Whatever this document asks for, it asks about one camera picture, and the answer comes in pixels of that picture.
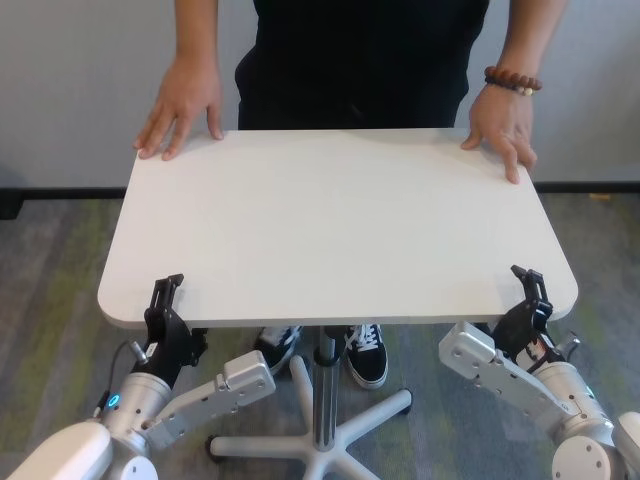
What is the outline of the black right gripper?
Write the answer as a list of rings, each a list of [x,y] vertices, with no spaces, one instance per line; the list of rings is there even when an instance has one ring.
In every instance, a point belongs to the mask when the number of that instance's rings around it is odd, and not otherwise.
[[[553,305],[541,273],[518,265],[510,270],[521,282],[525,298],[498,321],[492,338],[495,347],[519,368],[538,370],[553,361],[553,343],[546,329]]]

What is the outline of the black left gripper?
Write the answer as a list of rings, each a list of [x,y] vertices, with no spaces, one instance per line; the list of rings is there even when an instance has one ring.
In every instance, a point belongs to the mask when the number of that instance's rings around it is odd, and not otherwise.
[[[207,350],[207,328],[190,329],[173,310],[183,274],[173,274],[155,281],[151,301],[145,311],[148,350],[145,364],[136,363],[132,373],[146,373],[161,379],[170,389],[183,367],[197,366]]]

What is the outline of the person's left hand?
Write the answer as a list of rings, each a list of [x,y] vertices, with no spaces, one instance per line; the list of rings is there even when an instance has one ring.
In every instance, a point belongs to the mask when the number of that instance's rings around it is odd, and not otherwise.
[[[469,135],[461,148],[472,150],[485,142],[502,160],[506,179],[517,185],[519,166],[530,171],[537,162],[531,146],[532,98],[486,85],[473,102],[469,120]]]

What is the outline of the person's right hand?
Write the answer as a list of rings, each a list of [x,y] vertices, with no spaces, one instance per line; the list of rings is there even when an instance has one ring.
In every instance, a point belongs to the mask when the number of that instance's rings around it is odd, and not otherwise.
[[[210,136],[221,140],[222,85],[217,59],[179,54],[165,73],[134,141],[138,157],[146,160],[160,154],[164,161],[175,158],[201,113],[206,114]]]

